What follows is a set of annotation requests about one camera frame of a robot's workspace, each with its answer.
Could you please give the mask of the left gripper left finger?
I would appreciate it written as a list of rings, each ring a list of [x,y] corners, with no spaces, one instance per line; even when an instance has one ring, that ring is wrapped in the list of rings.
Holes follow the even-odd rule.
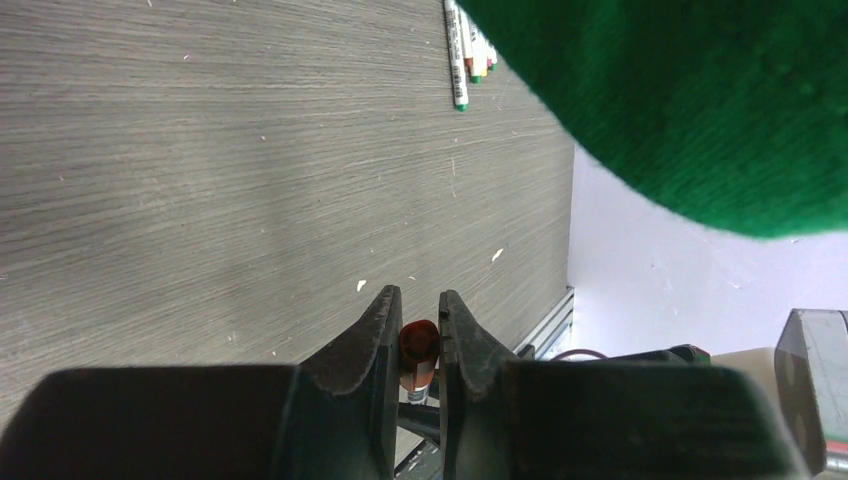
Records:
[[[390,479],[401,291],[297,365],[77,368],[1,438],[5,479]]]

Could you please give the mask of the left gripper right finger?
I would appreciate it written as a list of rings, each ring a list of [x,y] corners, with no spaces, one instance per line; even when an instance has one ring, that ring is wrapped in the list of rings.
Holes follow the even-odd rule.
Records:
[[[805,479],[795,442],[745,373],[668,351],[518,357],[460,295],[439,301],[447,479]]]

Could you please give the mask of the green-end marker pen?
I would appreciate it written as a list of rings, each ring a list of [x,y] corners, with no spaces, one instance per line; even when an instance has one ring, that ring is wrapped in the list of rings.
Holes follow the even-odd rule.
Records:
[[[454,0],[443,1],[447,35],[448,58],[452,82],[453,102],[459,112],[468,109],[467,75],[460,38],[460,11]]]

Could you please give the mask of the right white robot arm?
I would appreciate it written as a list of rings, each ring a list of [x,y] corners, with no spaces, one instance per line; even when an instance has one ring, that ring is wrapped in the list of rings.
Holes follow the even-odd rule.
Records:
[[[774,347],[715,355],[771,399],[814,479],[847,477],[847,312],[794,309]]]

